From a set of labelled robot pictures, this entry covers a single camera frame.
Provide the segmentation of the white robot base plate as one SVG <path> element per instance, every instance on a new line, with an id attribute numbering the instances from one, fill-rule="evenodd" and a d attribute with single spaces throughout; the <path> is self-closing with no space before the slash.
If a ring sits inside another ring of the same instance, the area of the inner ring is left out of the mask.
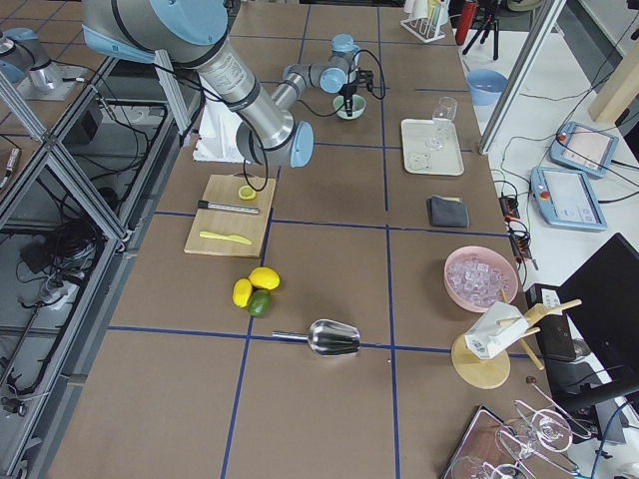
<path id="1" fill-rule="evenodd" d="M 241 163 L 243 155 L 236 135 L 241 118 L 224 104 L 209 102 L 204 107 L 193 158 L 196 162 Z"/>

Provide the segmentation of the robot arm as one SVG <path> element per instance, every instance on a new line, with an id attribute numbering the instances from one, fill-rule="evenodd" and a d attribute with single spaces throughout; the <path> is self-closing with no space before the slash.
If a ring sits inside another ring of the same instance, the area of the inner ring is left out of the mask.
<path id="1" fill-rule="evenodd" d="M 27 100 L 61 101 L 68 94 L 62 70 L 29 28 L 1 32 L 1 73 Z"/>
<path id="2" fill-rule="evenodd" d="M 228 39 L 221 1 L 87 1 L 86 44 L 105 56 L 151 64 L 168 53 L 173 66 L 198 72 L 215 98 L 241 119 L 236 141 L 251 163 L 301 168 L 311 160 L 315 135 L 290 112 L 306 89 L 337 94 L 355 78 L 359 49 L 351 36 L 331 41 L 325 62 L 293 64 L 267 93 Z"/>

